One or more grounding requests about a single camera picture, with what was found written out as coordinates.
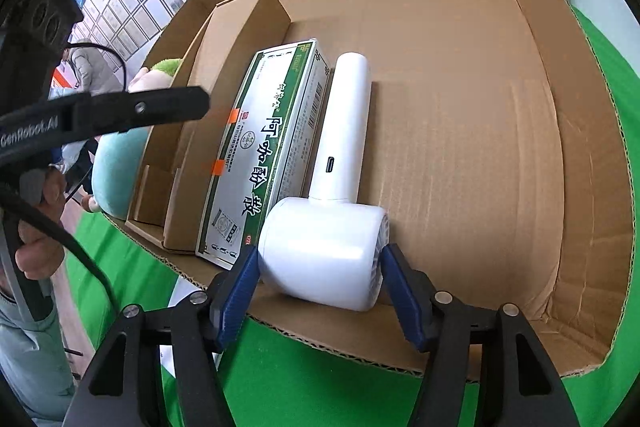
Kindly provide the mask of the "white flat device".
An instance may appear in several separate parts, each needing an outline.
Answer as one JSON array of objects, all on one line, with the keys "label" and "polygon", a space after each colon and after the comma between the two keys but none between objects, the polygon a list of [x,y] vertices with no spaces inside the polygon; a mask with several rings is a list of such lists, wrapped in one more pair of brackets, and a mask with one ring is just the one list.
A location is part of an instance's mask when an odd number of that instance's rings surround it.
[{"label": "white flat device", "polygon": [[199,291],[200,288],[184,277],[177,277],[174,289],[171,291],[171,295],[168,301],[168,307],[177,306],[183,298],[189,297],[194,291]]}]

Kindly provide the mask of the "green white medicine box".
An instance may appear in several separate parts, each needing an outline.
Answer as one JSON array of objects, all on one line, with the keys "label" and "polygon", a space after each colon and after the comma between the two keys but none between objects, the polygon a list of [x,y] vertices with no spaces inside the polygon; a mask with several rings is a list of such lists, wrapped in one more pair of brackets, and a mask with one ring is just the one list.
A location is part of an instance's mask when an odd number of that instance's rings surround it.
[{"label": "green white medicine box", "polygon": [[271,208],[302,195],[330,75],[316,39],[254,55],[213,165],[198,257],[231,269]]}]

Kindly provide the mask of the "brown cardboard box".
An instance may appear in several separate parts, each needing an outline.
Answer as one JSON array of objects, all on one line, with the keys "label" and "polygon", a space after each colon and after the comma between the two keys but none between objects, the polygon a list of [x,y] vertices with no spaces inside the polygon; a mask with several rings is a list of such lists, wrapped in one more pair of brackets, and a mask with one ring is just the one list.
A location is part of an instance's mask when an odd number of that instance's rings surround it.
[{"label": "brown cardboard box", "polygon": [[253,55],[315,38],[367,57],[358,198],[413,268],[465,303],[511,301],[562,375],[600,366],[628,291],[634,201],[620,120],[565,0],[188,0],[148,62],[181,57],[201,120],[152,129],[117,228],[198,285],[209,178]]}]

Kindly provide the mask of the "white hair dryer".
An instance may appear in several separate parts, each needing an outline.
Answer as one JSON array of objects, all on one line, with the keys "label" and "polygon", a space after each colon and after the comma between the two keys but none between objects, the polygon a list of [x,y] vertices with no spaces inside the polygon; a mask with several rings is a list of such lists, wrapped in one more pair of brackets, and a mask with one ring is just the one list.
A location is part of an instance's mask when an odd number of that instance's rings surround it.
[{"label": "white hair dryer", "polygon": [[282,294],[357,312],[378,299],[390,222],[384,208],[357,200],[370,98],[368,60],[340,55],[308,195],[281,199],[259,237],[262,280]]}]

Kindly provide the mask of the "person in grey coat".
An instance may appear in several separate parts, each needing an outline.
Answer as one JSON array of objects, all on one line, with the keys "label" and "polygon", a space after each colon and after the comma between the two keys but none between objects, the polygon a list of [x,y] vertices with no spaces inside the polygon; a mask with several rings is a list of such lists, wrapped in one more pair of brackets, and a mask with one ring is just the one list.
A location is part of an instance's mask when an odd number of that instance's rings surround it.
[{"label": "person in grey coat", "polygon": [[79,91],[91,95],[122,91],[122,82],[112,71],[102,51],[89,40],[80,40],[68,46],[63,51],[62,59],[70,65],[79,83]]}]

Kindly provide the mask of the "plush toy green hair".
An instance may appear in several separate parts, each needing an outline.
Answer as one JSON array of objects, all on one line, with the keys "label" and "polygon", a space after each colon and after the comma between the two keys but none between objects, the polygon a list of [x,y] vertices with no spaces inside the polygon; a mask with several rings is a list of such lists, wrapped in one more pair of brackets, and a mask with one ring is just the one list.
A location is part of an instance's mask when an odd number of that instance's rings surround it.
[{"label": "plush toy green hair", "polygon": [[[166,58],[151,68],[142,67],[127,91],[169,88],[181,63],[181,58]],[[127,218],[149,132],[150,128],[144,127],[101,136],[93,161],[92,193],[82,198],[82,208],[120,220]]]}]

